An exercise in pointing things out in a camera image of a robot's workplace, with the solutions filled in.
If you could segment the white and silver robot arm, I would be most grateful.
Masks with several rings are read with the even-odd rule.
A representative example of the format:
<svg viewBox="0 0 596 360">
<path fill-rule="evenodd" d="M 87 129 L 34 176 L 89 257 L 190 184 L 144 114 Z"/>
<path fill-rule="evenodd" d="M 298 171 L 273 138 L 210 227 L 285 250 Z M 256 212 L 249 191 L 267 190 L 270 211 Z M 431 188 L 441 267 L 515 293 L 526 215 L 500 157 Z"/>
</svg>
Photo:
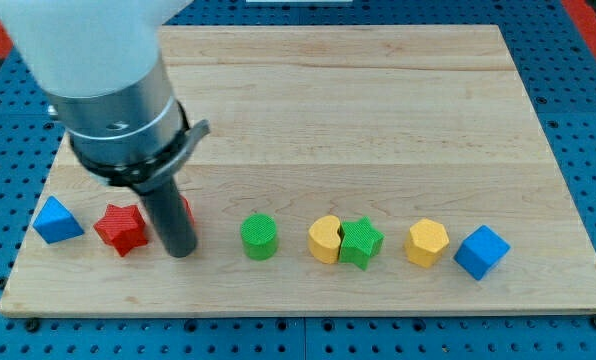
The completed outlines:
<svg viewBox="0 0 596 360">
<path fill-rule="evenodd" d="M 141 199 L 169 255 L 197 235 L 174 176 L 209 134 L 190 124 L 158 29 L 189 0 L 0 0 L 0 22 L 69 133 L 82 166 Z"/>
</svg>

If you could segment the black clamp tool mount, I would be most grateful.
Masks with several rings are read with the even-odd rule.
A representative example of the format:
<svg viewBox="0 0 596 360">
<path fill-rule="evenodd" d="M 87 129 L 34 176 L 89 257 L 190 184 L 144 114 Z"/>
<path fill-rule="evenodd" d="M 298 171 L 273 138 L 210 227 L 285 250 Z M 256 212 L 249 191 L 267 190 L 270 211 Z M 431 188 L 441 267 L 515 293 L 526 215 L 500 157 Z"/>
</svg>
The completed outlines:
<svg viewBox="0 0 596 360">
<path fill-rule="evenodd" d="M 175 186 L 174 174 L 209 132 L 208 121 L 191 126 L 182 105 L 172 102 L 164 115 L 139 130 L 103 138 L 72 135 L 70 145 L 85 169 L 102 183 L 152 194 Z"/>
</svg>

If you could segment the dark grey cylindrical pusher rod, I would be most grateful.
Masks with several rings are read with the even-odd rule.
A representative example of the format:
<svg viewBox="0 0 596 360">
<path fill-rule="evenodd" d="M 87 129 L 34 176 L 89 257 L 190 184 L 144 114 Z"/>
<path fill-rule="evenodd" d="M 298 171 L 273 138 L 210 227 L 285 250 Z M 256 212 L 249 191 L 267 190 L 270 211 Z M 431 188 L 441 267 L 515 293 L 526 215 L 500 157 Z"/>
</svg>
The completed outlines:
<svg viewBox="0 0 596 360">
<path fill-rule="evenodd" d="M 175 180 L 168 178 L 137 194 L 167 253 L 175 258 L 190 255 L 196 249 L 197 235 Z"/>
</svg>

